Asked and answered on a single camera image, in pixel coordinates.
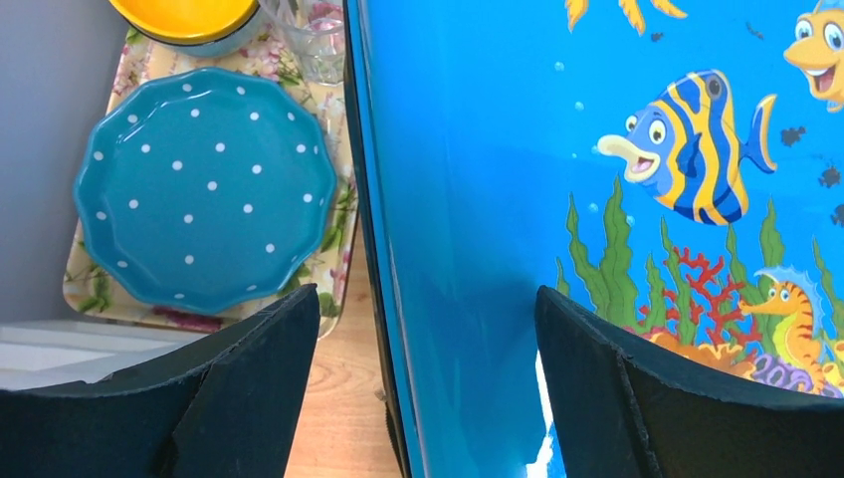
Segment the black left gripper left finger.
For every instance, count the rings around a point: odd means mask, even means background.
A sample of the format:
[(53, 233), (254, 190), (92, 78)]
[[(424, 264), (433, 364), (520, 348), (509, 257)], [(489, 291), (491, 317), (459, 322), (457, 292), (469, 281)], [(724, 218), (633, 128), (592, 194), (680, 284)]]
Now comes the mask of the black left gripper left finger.
[(85, 383), (1, 394), (5, 477), (281, 477), (317, 343), (302, 286), (250, 318)]

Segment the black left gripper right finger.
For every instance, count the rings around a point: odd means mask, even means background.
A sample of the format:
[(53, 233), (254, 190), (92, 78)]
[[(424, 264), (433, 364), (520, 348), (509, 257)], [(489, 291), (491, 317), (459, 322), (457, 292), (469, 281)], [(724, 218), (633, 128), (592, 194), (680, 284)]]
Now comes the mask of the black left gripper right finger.
[(843, 403), (730, 375), (549, 287), (538, 351), (570, 477), (839, 477)]

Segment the blue fish-print suitcase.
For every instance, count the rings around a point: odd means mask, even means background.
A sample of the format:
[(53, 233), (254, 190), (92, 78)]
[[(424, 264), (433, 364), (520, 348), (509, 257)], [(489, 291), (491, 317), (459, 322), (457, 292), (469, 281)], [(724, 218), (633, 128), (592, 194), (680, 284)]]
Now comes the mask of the blue fish-print suitcase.
[(570, 477), (549, 287), (843, 403), (839, 1), (349, 1), (347, 114), (404, 477)]

